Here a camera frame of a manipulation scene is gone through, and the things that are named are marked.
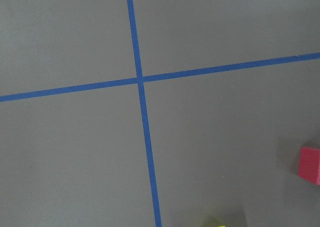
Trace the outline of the red foam block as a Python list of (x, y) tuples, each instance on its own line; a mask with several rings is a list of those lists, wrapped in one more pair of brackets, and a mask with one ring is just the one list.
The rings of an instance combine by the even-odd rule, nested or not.
[(320, 185), (320, 150), (302, 147), (300, 150), (298, 176), (315, 185)]

